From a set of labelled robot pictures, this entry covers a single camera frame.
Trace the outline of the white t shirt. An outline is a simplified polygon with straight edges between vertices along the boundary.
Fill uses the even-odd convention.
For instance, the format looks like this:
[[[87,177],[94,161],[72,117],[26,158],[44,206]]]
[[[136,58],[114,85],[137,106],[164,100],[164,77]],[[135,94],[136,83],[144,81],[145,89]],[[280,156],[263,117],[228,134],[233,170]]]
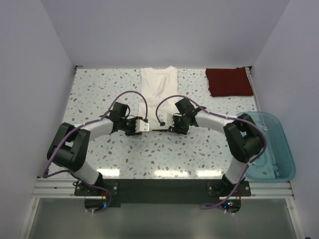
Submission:
[[[141,90],[147,106],[143,100],[139,102],[138,115],[148,114],[150,130],[167,129],[167,125],[160,126],[156,118],[156,108],[165,98],[178,94],[178,69],[170,66],[166,69],[142,68]]]

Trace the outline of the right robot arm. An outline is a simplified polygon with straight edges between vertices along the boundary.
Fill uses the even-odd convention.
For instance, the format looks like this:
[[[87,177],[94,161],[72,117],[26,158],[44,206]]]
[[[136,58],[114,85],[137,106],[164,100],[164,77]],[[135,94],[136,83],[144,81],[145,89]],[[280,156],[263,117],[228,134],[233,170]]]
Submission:
[[[159,114],[162,104],[171,98],[180,97],[175,103],[175,114]],[[257,127],[248,114],[228,116],[209,112],[194,100],[173,95],[162,100],[155,109],[156,119],[161,126],[168,125],[168,131],[186,134],[190,126],[214,130],[225,135],[232,155],[229,168],[222,176],[222,185],[231,189],[241,184],[249,166],[257,160],[267,148],[265,134]]]

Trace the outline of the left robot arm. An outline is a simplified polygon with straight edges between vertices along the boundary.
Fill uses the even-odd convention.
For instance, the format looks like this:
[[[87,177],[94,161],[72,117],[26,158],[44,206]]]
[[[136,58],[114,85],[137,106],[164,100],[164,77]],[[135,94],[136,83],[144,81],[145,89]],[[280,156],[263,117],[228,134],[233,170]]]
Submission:
[[[68,170],[76,179],[94,188],[103,187],[103,176],[86,160],[90,141],[103,135],[123,131],[125,135],[140,135],[136,131],[138,120],[142,117],[126,115],[130,107],[116,102],[113,108],[100,119],[82,123],[78,126],[62,123],[48,149],[48,164],[42,175],[47,178],[51,163]]]

